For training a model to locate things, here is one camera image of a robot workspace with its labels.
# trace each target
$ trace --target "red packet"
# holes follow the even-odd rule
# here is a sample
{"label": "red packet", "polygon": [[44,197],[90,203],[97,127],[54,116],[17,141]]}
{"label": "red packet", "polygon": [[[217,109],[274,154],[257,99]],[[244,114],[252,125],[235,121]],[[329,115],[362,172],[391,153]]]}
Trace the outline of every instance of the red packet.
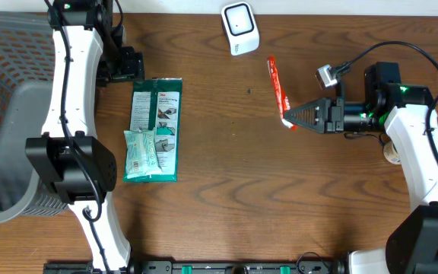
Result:
{"label": "red packet", "polygon": [[270,73],[271,83],[273,84],[273,90],[277,98],[278,111],[280,111],[281,122],[289,129],[296,129],[293,123],[288,122],[283,118],[285,111],[290,109],[290,103],[288,103],[287,95],[283,92],[283,88],[280,86],[280,79],[278,78],[278,70],[274,56],[268,57],[268,72]]}

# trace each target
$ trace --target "printed picture on package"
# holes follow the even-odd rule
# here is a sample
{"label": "printed picture on package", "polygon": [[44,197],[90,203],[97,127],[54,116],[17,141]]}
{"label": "printed picture on package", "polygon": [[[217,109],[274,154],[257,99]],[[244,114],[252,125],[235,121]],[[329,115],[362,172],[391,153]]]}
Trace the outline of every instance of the printed picture on package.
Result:
{"label": "printed picture on package", "polygon": [[158,107],[157,117],[160,119],[176,120],[176,107]]}
{"label": "printed picture on package", "polygon": [[174,151],[175,140],[174,139],[161,139],[161,138],[156,137],[155,149],[157,150],[157,153]]}
{"label": "printed picture on package", "polygon": [[157,122],[157,135],[171,135],[176,134],[176,123],[168,121]]}

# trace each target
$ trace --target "cable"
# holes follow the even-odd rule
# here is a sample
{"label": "cable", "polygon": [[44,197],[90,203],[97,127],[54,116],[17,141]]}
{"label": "cable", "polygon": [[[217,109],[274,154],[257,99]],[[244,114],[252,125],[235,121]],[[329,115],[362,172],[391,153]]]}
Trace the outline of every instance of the cable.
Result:
{"label": "cable", "polygon": [[[435,66],[436,70],[438,71],[438,63],[434,58],[432,58],[432,56],[430,56],[428,53],[426,53],[423,49],[419,48],[418,46],[415,46],[414,44],[411,44],[411,43],[402,42],[402,41],[386,41],[386,42],[377,43],[376,45],[371,46],[369,49],[365,50],[363,53],[361,53],[359,56],[352,59],[351,61],[346,62],[346,63],[336,67],[335,71],[340,72],[340,73],[348,71],[352,64],[354,64],[357,60],[361,59],[363,56],[365,56],[371,50],[373,50],[377,47],[380,47],[380,46],[385,46],[385,45],[400,45],[400,46],[407,46],[411,49],[415,49],[421,55],[423,55],[425,58],[427,58],[432,63],[432,65]],[[433,128],[430,126],[430,117],[432,116],[433,110],[435,110],[437,102],[438,102],[438,95],[433,100],[433,103],[429,106],[429,109],[427,111],[427,115],[425,116],[425,131],[426,131],[427,137],[429,139],[429,144],[430,144],[430,148],[432,149],[433,157],[435,158],[435,161],[438,165],[438,151],[437,151],[437,148],[435,146],[435,141],[433,140],[433,136],[432,136]]]}
{"label": "cable", "polygon": [[89,222],[90,230],[92,232],[92,235],[94,237],[94,240],[96,241],[97,246],[99,247],[100,255],[103,259],[104,268],[106,269],[106,273],[111,273],[111,270],[107,264],[106,254],[104,253],[104,248],[100,242],[99,237],[97,236],[96,228],[94,227],[94,222],[100,219],[100,216],[102,215],[103,205],[100,200],[100,196],[97,192],[97,186],[95,181],[90,176],[89,171],[85,167],[84,163],[82,162],[81,156],[78,153],[78,146],[73,142],[69,135],[68,135],[68,127],[67,127],[67,118],[65,118],[65,101],[67,98],[67,85],[68,85],[68,71],[70,68],[70,62],[72,62],[72,59],[70,57],[70,47],[68,46],[67,37],[65,36],[64,29],[62,25],[60,24],[60,13],[59,11],[55,10],[53,6],[49,3],[49,0],[44,0],[47,7],[49,8],[50,16],[56,16],[56,23],[57,28],[60,31],[60,34],[62,35],[62,40],[65,47],[65,70],[64,70],[64,79],[63,79],[63,85],[62,85],[62,98],[60,100],[60,123],[62,124],[62,131],[64,133],[64,139],[65,142],[68,145],[68,149],[71,152],[71,155],[74,157],[75,161],[77,162],[79,168],[82,170],[82,173],[84,174],[86,180],[90,183],[90,186],[92,188],[92,191],[94,193],[94,196],[96,198],[97,203],[97,214],[95,218],[92,218],[90,216],[90,210],[89,209],[82,209],[82,214],[84,218]]}
{"label": "cable", "polygon": [[302,262],[303,257],[304,257],[305,255],[308,255],[308,254],[316,255],[317,257],[319,257],[319,258],[320,258],[320,261],[322,262],[322,264],[326,267],[327,270],[329,270],[329,266],[327,265],[327,263],[324,262],[324,260],[322,259],[322,257],[321,257],[320,255],[318,255],[318,254],[315,253],[315,252],[308,251],[308,252],[305,252],[304,254],[300,255],[300,258],[298,258],[297,263],[295,264],[298,273],[300,273],[300,274],[305,274],[305,273],[303,273],[302,270],[300,270],[300,262]]}
{"label": "cable", "polygon": [[122,26],[122,18],[124,17],[124,16],[122,15],[122,9],[121,9],[121,5],[119,4],[119,1],[118,1],[118,0],[114,0],[114,1],[116,1],[116,5],[118,5],[119,14],[121,15],[121,19],[119,19],[119,23],[118,23],[118,25],[116,26],[116,28],[115,28],[115,29],[113,30],[113,32],[111,33],[111,37],[113,37],[114,34],[118,33],[119,29],[120,29],[121,26]]}
{"label": "cable", "polygon": [[380,133],[378,136],[376,136],[374,134],[364,132],[344,132],[344,138],[346,138],[347,140],[356,140],[362,137],[372,137],[375,138],[382,147],[384,147],[385,143],[381,139],[382,134],[383,133]]}

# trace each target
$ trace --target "white packet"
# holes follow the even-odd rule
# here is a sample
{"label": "white packet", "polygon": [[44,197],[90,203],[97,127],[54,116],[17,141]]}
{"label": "white packet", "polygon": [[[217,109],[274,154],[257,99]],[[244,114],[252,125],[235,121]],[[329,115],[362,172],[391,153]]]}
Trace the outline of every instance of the white packet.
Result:
{"label": "white packet", "polygon": [[154,145],[154,130],[143,130],[142,132],[125,130],[124,133],[128,146],[125,177],[132,179],[161,174]]}

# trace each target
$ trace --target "green bracket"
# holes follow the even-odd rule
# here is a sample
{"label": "green bracket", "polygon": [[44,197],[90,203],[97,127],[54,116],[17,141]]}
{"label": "green bracket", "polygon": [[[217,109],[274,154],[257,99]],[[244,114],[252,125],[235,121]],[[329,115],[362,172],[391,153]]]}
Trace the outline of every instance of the green bracket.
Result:
{"label": "green bracket", "polygon": [[280,274],[290,274],[289,266],[280,266]]}
{"label": "green bracket", "polygon": [[182,266],[182,274],[192,274],[191,266]]}

